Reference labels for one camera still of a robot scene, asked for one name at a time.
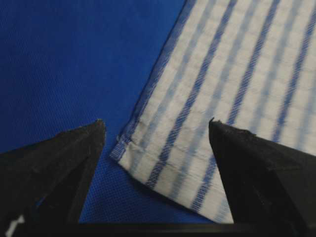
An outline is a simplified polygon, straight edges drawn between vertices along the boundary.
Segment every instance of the fabric edge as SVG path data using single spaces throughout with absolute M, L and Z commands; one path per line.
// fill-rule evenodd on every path
M 139 119 L 143 114 L 143 111 L 156 87 L 156 84 L 159 81 L 164 68 L 170 59 L 171 53 L 173 52 L 173 49 L 178 41 L 179 36 L 181 35 L 183 27 L 190 16 L 195 2 L 196 0 L 186 0 L 183 4 L 182 9 L 175 21 L 175 24 L 172 27 L 167 40 L 162 47 L 160 55 L 158 56 L 158 59 L 153 66 L 149 80 L 145 85 L 138 102 L 136 103 L 132 117 L 125 126 L 123 132 L 121 133 L 118 143 L 115 145 L 110 153 L 110 158 L 112 158 L 113 160 L 118 162 L 122 158 L 128 143 L 131 141 L 131 136 L 133 135 L 138 125 Z

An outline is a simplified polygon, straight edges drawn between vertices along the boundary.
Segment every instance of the woven fabric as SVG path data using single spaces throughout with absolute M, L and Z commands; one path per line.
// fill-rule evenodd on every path
M 212 117 L 316 154 L 316 1 L 189 0 L 111 153 L 149 188 L 231 223 Z
M 81 222 L 209 222 L 108 157 L 183 4 L 0 0 L 0 153 L 96 119 L 106 124 Z

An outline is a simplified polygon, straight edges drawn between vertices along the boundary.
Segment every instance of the white and blue striped cloth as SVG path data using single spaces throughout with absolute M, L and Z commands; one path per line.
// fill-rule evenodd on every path
M 316 1 L 188 0 L 111 157 L 215 221 L 233 221 L 212 117 L 316 154 Z

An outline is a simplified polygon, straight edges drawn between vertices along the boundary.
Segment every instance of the blue textured surface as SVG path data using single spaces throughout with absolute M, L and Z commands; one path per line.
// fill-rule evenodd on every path
M 108 158 L 183 0 L 2 1 L 0 152 L 101 118 L 106 148 L 82 222 L 207 222 Z

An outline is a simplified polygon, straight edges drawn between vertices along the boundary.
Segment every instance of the blue stripe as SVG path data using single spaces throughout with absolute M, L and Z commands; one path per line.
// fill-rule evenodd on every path
M 199 212 L 202 203 L 205 199 L 205 196 L 209 190 L 209 187 L 211 185 L 211 180 L 214 176 L 214 172 L 217 168 L 215 157 L 212 155 L 209 159 L 209 163 L 205 172 L 205 176 L 203 178 L 203 182 L 201 187 L 199 188 L 196 197 L 194 198 L 190 209 L 192 209 L 195 212 Z
M 303 145 L 306 140 L 306 135 L 309 132 L 312 114 L 316 111 L 316 72 L 314 73 L 314 78 L 313 87 L 310 91 L 307 108 L 305 110 L 304 118 L 301 121 L 300 132 L 296 141 L 296 149 L 298 150 L 302 150 L 304 148 Z
M 303 40 L 302 46 L 301 46 L 301 52 L 300 52 L 299 56 L 297 57 L 295 67 L 294 67 L 294 72 L 292 75 L 292 79 L 291 79 L 291 82 L 288 86 L 287 92 L 285 94 L 283 106 L 281 108 L 281 111 L 280 111 L 280 114 L 279 114 L 279 117 L 277 120 L 275 132 L 272 136 L 272 140 L 274 142 L 279 142 L 279 139 L 280 139 L 283 127 L 284 127 L 285 118 L 287 116 L 288 109 L 291 105 L 292 98 L 293 98 L 294 92 L 296 90 L 297 81 L 300 77 L 301 68 L 302 68 L 302 65 L 305 61 L 307 52 L 308 52 L 308 47 L 309 47 L 309 44 L 311 41 L 311 36 L 313 34 L 313 31 L 314 31 L 315 22 L 316 22 L 316 4 L 314 6 L 310 21 L 307 25 L 304 40 Z
M 219 77 L 219 81 L 217 82 L 216 88 L 213 92 L 212 99 L 210 100 L 210 103 L 207 106 L 207 111 L 205 112 L 205 115 L 203 116 L 202 121 L 199 123 L 197 129 L 195 130 L 194 137 L 191 140 L 189 149 L 186 153 L 186 156 L 184 158 L 183 164 L 180 168 L 180 173 L 175 178 L 175 181 L 172 184 L 172 189 L 169 197 L 173 200 L 177 199 L 178 194 L 182 188 L 182 184 L 187 177 L 188 170 L 191 166 L 192 159 L 196 153 L 196 150 L 199 148 L 201 140 L 206 132 L 206 127 L 209 122 L 209 119 L 213 116 L 218 102 L 220 101 L 221 94 L 224 89 L 224 85 L 228 80 L 230 71 L 233 67 L 233 63 L 235 61 L 235 58 L 241 49 L 241 43 L 246 35 L 246 32 L 248 31 L 249 24 L 252 20 L 253 13 L 255 12 L 257 6 L 258 6 L 259 0 L 254 0 L 250 3 L 245 16 L 243 18 L 242 24 L 240 26 L 240 29 L 237 33 L 237 36 L 233 42 L 233 46 L 229 52 L 228 58 L 225 62 L 224 68 L 221 72 L 221 75 Z
M 230 212 L 230 208 L 229 208 L 227 198 L 223 198 L 213 221 L 215 222 L 224 221 L 225 217 L 227 216 L 229 212 Z
M 131 141 L 131 136 L 135 131 L 135 128 L 138 125 L 141 115 L 156 87 L 157 82 L 159 81 L 165 66 L 168 64 L 170 56 L 174 50 L 175 45 L 178 42 L 178 38 L 182 33 L 182 30 L 191 14 L 191 11 L 196 3 L 196 0 L 187 0 L 183 6 L 183 9 L 176 21 L 175 26 L 173 27 L 170 36 L 168 37 L 167 42 L 163 47 L 163 51 L 157 60 L 157 63 L 154 66 L 154 69 L 151 73 L 150 79 L 145 86 L 144 91 L 138 101 L 136 108 L 134 110 L 133 116 L 124 129 L 118 144 L 115 146 L 113 151 L 110 154 L 110 157 L 116 161 L 119 161 L 122 155 L 125 152 L 127 144 Z
M 214 5 L 216 3 L 216 0 L 210 0 L 204 11 L 203 14 L 199 20 L 199 23 L 195 29 L 195 32 L 193 33 L 192 38 L 190 39 L 189 45 L 183 55 L 182 58 L 182 62 L 180 64 L 180 68 L 177 71 L 170 87 L 168 88 L 165 97 L 163 98 L 163 100 L 161 101 L 161 103 L 158 106 L 157 111 L 155 112 L 153 119 L 150 121 L 149 123 L 149 127 L 146 130 L 146 133 L 144 134 L 142 140 L 139 143 L 139 146 L 141 148 L 143 148 L 144 150 L 147 148 L 148 144 L 150 143 L 151 137 L 154 133 L 154 131 L 156 130 L 159 122 L 161 121 L 161 118 L 164 114 L 164 112 L 166 111 L 166 109 L 169 106 L 170 101 L 172 101 L 172 98 L 174 96 L 175 91 L 177 90 L 179 84 L 181 83 L 181 80 L 183 78 L 183 75 L 186 71 L 187 65 L 190 61 L 191 55 L 198 43 L 198 39 L 200 38 L 200 36 L 202 35 L 206 22 L 208 20 L 208 18 L 210 17 L 210 13 L 212 12 L 212 9 L 214 8 Z M 134 156 L 132 158 L 131 161 L 131 167 L 129 172 L 131 174 L 133 174 L 135 172 L 135 170 L 137 169 L 137 166 L 140 162 L 140 160 L 142 159 L 144 153 L 139 153 L 137 156 Z
M 233 124 L 234 123 L 234 120 L 235 120 L 237 112 L 238 112 L 237 108 L 241 104 L 243 93 L 246 92 L 247 84 L 249 83 L 249 80 L 251 78 L 252 72 L 253 72 L 254 67 L 256 65 L 257 59 L 260 56 L 260 50 L 261 50 L 261 48 L 262 48 L 262 46 L 264 44 L 264 41 L 266 39 L 267 32 L 268 32 L 268 30 L 270 28 L 270 25 L 272 23 L 272 20 L 274 18 L 274 15 L 275 15 L 275 12 L 276 12 L 278 4 L 279 4 L 279 0 L 274 0 L 272 2 L 271 6 L 270 6 L 269 13 L 268 13 L 268 15 L 267 15 L 267 17 L 265 19 L 264 24 L 263 24 L 261 33 L 259 35 L 259 38 L 257 40 L 256 46 L 255 46 L 255 49 L 254 49 L 254 52 L 253 52 L 253 54 L 251 56 L 251 59 L 250 59 L 247 71 L 244 74 L 241 86 L 239 88 L 239 92 L 237 94 L 237 97 L 235 98 L 234 107 L 232 109 L 231 115 L 230 115 L 229 120 L 228 120 L 229 124 Z M 209 160 L 208 166 L 209 167 L 210 166 L 214 166 L 214 163 L 215 163 L 215 158 L 212 155 L 210 160 Z M 194 210 L 196 212 L 199 212 L 199 210 L 200 210 L 200 208 L 202 206 L 202 203 L 203 203 L 203 201 L 205 199 L 205 195 L 207 194 L 207 192 L 209 190 L 209 187 L 210 187 L 210 184 L 211 184 L 211 181 L 212 181 L 212 177 L 213 177 L 213 173 L 214 173 L 214 170 L 211 169 L 211 168 L 208 168 L 206 170 L 203 183 L 202 183 L 199 191 L 197 192 L 197 196 L 195 197 L 195 199 L 192 202 L 192 206 L 191 206 L 192 210 Z
M 252 74 L 255 70 L 258 59 L 260 57 L 261 49 L 264 46 L 264 43 L 266 41 L 266 37 L 267 37 L 267 34 L 269 32 L 270 26 L 272 24 L 273 18 L 275 16 L 279 2 L 280 2 L 280 0 L 274 0 L 273 3 L 271 4 L 268 16 L 266 17 L 266 20 L 265 20 L 264 25 L 262 27 L 260 36 L 258 37 L 255 49 L 252 53 L 250 62 L 248 64 L 247 70 L 242 78 L 238 93 L 235 97 L 234 105 L 232 107 L 232 110 L 230 112 L 230 115 L 229 115 L 229 118 L 227 121 L 227 124 L 229 124 L 229 125 L 234 124 L 235 119 L 239 113 L 240 106 L 242 104 L 242 101 L 243 101 L 243 98 L 244 98 L 246 91 L 248 89 Z
M 261 90 L 258 107 L 256 109 L 256 112 L 254 113 L 254 116 L 250 125 L 250 131 L 253 133 L 256 133 L 260 126 L 261 118 L 263 117 L 263 113 L 266 109 L 267 101 L 269 98 L 269 92 L 272 88 L 274 80 L 277 77 L 277 72 L 279 70 L 279 66 L 284 56 L 284 51 L 287 45 L 287 41 L 289 39 L 289 35 L 292 31 L 295 18 L 297 16 L 298 10 L 301 7 L 301 5 L 302 5 L 302 0 L 295 0 L 293 2 L 291 11 L 286 20 L 282 37 L 278 43 L 275 56 L 270 65 L 269 73 L 266 77 L 265 85 L 263 89 Z
M 214 58 L 217 47 L 221 41 L 221 37 L 222 37 L 222 35 L 225 31 L 225 28 L 228 24 L 229 18 L 232 15 L 236 1 L 237 0 L 230 0 L 229 4 L 225 10 L 225 13 L 221 19 L 221 22 L 216 30 L 216 33 L 215 33 L 213 40 L 212 40 L 212 43 L 211 43 L 211 45 L 208 49 L 208 52 L 204 58 L 201 69 L 200 69 L 199 74 L 196 78 L 194 86 L 190 92 L 190 95 L 189 95 L 184 107 L 182 108 L 181 113 L 178 115 L 172 130 L 170 131 L 170 133 L 168 135 L 167 141 L 166 141 L 166 143 L 162 149 L 162 152 L 159 156 L 159 161 L 155 164 L 155 166 L 154 166 L 154 168 L 149 176 L 149 179 L 146 182 L 146 185 L 150 188 L 154 188 L 162 169 L 165 167 L 166 161 L 169 158 L 171 148 L 173 147 L 173 144 L 174 144 L 177 136 L 179 135 L 182 124 L 187 119 L 188 114 L 190 113 L 190 109 L 191 109 L 192 105 L 194 104 L 196 97 L 199 94 L 199 91 L 200 91 L 200 89 L 204 83 L 204 80 L 205 80 L 206 72 L 207 72 L 208 67 Z

